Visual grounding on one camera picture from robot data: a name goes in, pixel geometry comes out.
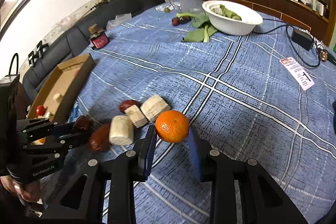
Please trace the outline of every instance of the human hand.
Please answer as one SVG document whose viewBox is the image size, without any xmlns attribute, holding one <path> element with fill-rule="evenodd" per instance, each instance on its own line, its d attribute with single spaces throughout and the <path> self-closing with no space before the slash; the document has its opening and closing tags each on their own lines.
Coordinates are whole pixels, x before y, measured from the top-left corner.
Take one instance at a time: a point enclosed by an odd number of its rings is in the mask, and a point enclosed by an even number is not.
<svg viewBox="0 0 336 224">
<path fill-rule="evenodd" d="M 41 197 L 41 186 L 38 180 L 27 185 L 19 185 L 11 176 L 3 176 L 0 177 L 0 181 L 7 191 L 21 195 L 28 202 L 37 202 Z"/>
</svg>

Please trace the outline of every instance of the sofa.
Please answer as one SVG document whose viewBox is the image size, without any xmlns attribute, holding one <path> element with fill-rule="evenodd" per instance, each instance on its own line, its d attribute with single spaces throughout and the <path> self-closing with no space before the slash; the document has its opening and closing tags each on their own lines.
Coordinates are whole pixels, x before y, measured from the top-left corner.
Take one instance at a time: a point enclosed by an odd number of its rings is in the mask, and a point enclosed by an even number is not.
<svg viewBox="0 0 336 224">
<path fill-rule="evenodd" d="M 22 84 L 31 104 L 43 86 L 48 75 L 57 64 L 79 55 L 89 44 L 88 27 L 97 24 L 105 28 L 109 20 L 116 15 L 132 13 L 132 17 L 143 11 L 164 3 L 165 0 L 111 0 L 102 3 L 97 9 L 78 21 L 64 32 L 43 53 L 43 58 L 35 61 L 35 65 L 25 73 Z"/>
</svg>

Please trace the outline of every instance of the tofu block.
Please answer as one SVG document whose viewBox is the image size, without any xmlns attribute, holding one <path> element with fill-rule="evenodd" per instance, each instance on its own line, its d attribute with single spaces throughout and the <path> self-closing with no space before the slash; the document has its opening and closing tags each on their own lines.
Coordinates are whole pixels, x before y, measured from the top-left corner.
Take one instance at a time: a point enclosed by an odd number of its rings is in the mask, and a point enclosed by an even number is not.
<svg viewBox="0 0 336 224">
<path fill-rule="evenodd" d="M 61 93 L 54 94 L 54 96 L 52 98 L 56 103 L 59 103 L 59 104 L 63 100 L 63 96 L 61 95 Z"/>
<path fill-rule="evenodd" d="M 137 105 L 132 105 L 125 109 L 125 114 L 130 118 L 136 128 L 142 127 L 147 123 L 146 117 L 142 114 Z"/>
<path fill-rule="evenodd" d="M 162 112 L 170 109 L 170 106 L 159 95 L 154 94 L 141 105 L 140 109 L 150 122 L 155 122 Z"/>
<path fill-rule="evenodd" d="M 50 118 L 51 116 L 53 116 L 53 114 L 52 114 L 51 112 L 47 111 L 47 112 L 44 114 L 44 116 L 39 116 L 39 118 L 40 118 L 40 117 L 41 117 L 41 118 Z"/>
<path fill-rule="evenodd" d="M 109 142 L 114 145 L 130 145 L 134 140 L 133 124 L 128 116 L 119 115 L 112 119 Z"/>
</svg>

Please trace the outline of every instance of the printed label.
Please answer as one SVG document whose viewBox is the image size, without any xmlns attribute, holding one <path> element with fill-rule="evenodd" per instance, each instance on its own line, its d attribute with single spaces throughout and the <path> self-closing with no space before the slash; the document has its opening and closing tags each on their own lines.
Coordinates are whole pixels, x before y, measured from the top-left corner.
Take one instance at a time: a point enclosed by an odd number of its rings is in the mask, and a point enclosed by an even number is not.
<svg viewBox="0 0 336 224">
<path fill-rule="evenodd" d="M 43 169 L 43 170 L 41 170 L 41 171 L 39 171 L 39 172 L 37 172 L 37 173 L 34 173 L 34 174 L 33 174 L 33 177 L 38 176 L 38 175 L 41 175 L 41 174 L 43 174 L 43 173 L 45 173 L 45 172 L 47 172 L 47 171 L 50 171 L 50 170 L 53 169 L 53 168 L 55 168 L 54 165 L 51 166 L 51 167 L 48 167 L 48 168 L 46 168 L 46 169 Z"/>
<path fill-rule="evenodd" d="M 293 75 L 303 90 L 307 90 L 315 84 L 308 73 L 305 72 L 304 68 L 296 62 L 293 57 L 281 59 L 280 62 L 290 72 L 290 74 Z"/>
</svg>

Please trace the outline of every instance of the red package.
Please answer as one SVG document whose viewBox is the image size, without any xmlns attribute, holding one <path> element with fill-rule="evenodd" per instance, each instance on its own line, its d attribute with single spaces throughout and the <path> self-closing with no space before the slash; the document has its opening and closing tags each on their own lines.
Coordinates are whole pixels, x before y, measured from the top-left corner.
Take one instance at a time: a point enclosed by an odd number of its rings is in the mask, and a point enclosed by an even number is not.
<svg viewBox="0 0 336 224">
<path fill-rule="evenodd" d="M 96 48 L 102 48 L 109 42 L 109 39 L 107 38 L 106 34 L 103 32 L 100 36 L 91 39 L 91 42 Z"/>
</svg>

